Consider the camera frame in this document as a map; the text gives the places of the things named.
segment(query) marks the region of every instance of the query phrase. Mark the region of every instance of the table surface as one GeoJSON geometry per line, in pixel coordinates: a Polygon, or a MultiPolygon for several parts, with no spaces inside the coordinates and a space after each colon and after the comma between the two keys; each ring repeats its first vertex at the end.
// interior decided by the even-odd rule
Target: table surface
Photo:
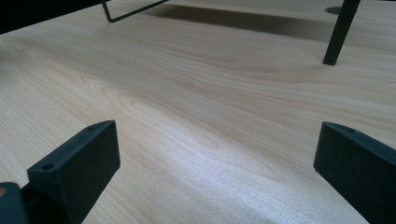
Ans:
{"type": "Polygon", "coordinates": [[[341,4],[98,5],[0,35],[0,181],[114,119],[121,168],[84,223],[365,223],[312,164],[324,120],[396,147],[396,4],[363,1],[328,66],[341,4]]]}

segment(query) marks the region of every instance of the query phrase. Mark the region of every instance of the wood grain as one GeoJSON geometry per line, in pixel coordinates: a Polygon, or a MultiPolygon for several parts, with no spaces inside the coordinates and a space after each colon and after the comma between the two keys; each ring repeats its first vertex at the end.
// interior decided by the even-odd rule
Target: wood grain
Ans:
{"type": "Polygon", "coordinates": [[[0,181],[115,119],[121,168],[84,223],[365,223],[312,164],[324,120],[396,147],[396,4],[362,2],[332,67],[341,3],[98,6],[0,35],[0,181]]]}

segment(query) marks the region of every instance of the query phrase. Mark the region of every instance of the black metal leg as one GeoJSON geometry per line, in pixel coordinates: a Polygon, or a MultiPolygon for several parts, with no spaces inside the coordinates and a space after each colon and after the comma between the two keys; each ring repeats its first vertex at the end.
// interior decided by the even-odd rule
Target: black metal leg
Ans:
{"type": "Polygon", "coordinates": [[[330,40],[329,47],[327,47],[323,63],[328,65],[335,65],[335,63],[337,63],[338,55],[343,47],[350,24],[353,21],[360,2],[361,0],[344,1],[337,23],[332,31],[332,38],[330,40]]]}
{"type": "Polygon", "coordinates": [[[139,9],[135,10],[135,11],[132,11],[130,13],[127,13],[125,15],[119,16],[119,17],[114,18],[114,19],[111,19],[110,12],[108,11],[108,7],[107,7],[107,4],[106,4],[106,0],[100,0],[100,1],[102,3],[103,9],[105,10],[105,14],[106,14],[107,20],[109,22],[116,22],[116,21],[120,21],[122,19],[125,19],[127,17],[130,17],[130,16],[132,16],[132,15],[134,15],[136,13],[139,13],[139,12],[142,12],[144,10],[147,10],[149,8],[156,7],[156,6],[158,6],[158,5],[162,4],[162,3],[165,3],[165,2],[167,2],[169,0],[162,0],[162,1],[159,1],[159,2],[156,2],[156,3],[153,3],[151,5],[148,5],[146,7],[141,7],[139,9]]]}

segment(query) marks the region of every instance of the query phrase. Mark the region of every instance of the black bracket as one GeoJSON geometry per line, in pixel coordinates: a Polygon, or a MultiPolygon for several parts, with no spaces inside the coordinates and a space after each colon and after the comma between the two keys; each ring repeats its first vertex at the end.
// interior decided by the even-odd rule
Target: black bracket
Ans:
{"type": "Polygon", "coordinates": [[[0,223],[82,223],[119,168],[116,122],[93,124],[30,167],[22,189],[0,183],[0,223]]]}
{"type": "Polygon", "coordinates": [[[396,150],[323,122],[314,168],[370,223],[396,223],[396,150]]]}
{"type": "Polygon", "coordinates": [[[332,38],[330,39],[329,46],[327,47],[326,55],[323,59],[324,64],[335,65],[337,63],[341,48],[347,38],[349,27],[358,11],[360,2],[361,0],[344,0],[343,6],[340,10],[340,15],[338,16],[334,30],[332,31],[332,38]]]}
{"type": "Polygon", "coordinates": [[[100,0],[100,1],[101,1],[101,3],[102,3],[103,10],[105,11],[107,20],[108,20],[109,22],[116,22],[116,21],[120,21],[120,20],[122,20],[122,19],[125,19],[125,18],[127,18],[127,17],[133,16],[134,14],[137,14],[137,13],[139,13],[139,12],[145,11],[145,10],[147,10],[147,9],[149,9],[149,8],[156,7],[156,6],[158,6],[158,5],[162,4],[162,3],[165,3],[165,2],[167,2],[167,1],[169,1],[169,0],[158,1],[158,2],[156,2],[156,3],[150,4],[150,5],[146,6],[146,7],[141,7],[141,8],[139,8],[139,9],[135,10],[135,11],[132,11],[132,12],[127,13],[127,14],[125,14],[125,15],[116,17],[116,18],[114,18],[114,19],[112,19],[111,16],[110,16],[110,12],[108,11],[108,7],[107,7],[107,4],[106,4],[106,0],[100,0]]]}

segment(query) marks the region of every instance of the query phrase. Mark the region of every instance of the hole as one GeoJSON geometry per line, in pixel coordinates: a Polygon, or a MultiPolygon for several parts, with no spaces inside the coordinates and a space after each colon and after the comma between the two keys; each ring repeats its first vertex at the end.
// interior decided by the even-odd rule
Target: hole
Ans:
{"type": "Polygon", "coordinates": [[[47,165],[44,165],[43,168],[41,168],[41,169],[43,169],[43,170],[50,170],[50,169],[52,169],[52,168],[53,168],[53,164],[47,164],[47,165]]]}
{"type": "Polygon", "coordinates": [[[341,7],[328,7],[324,10],[333,15],[340,15],[341,7]]]}
{"type": "Polygon", "coordinates": [[[349,131],[350,131],[351,133],[358,133],[358,131],[353,130],[353,129],[349,129],[349,131]]]}
{"type": "Polygon", "coordinates": [[[6,189],[5,188],[0,188],[0,197],[3,196],[6,193],[6,189]]]}

